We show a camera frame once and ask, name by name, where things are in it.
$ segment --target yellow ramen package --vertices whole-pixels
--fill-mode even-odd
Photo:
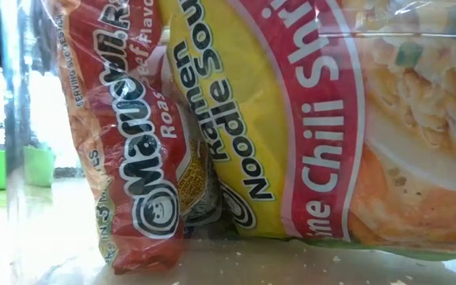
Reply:
[[[456,252],[456,0],[161,0],[239,231]]]

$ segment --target orange ramen package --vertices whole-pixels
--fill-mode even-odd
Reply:
[[[194,118],[163,93],[157,3],[58,0],[50,11],[101,253],[116,272],[171,268],[184,222],[215,221],[221,196]]]
[[[456,0],[161,0],[242,235],[456,252]]]

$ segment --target ramen noodle package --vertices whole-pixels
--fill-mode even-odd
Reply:
[[[157,3],[58,0],[49,10],[101,253],[116,272],[171,268],[184,221],[216,220],[220,194],[194,118],[163,93]]]
[[[239,232],[456,252],[456,0],[161,0]]]

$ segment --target maruchan logo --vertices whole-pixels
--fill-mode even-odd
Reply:
[[[171,238],[179,224],[177,189],[163,175],[163,146],[144,100],[149,90],[127,73],[127,33],[96,30],[93,37],[104,63],[99,79],[110,90],[117,128],[126,139],[119,174],[126,181],[124,191],[135,201],[133,225],[149,238]]]
[[[247,230],[254,228],[257,224],[257,217],[244,198],[224,183],[221,183],[221,189],[222,197],[228,204],[235,223]]]

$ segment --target crumb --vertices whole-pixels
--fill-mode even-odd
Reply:
[[[406,283],[400,281],[400,280],[397,280],[395,282],[390,282],[390,285],[406,285]]]

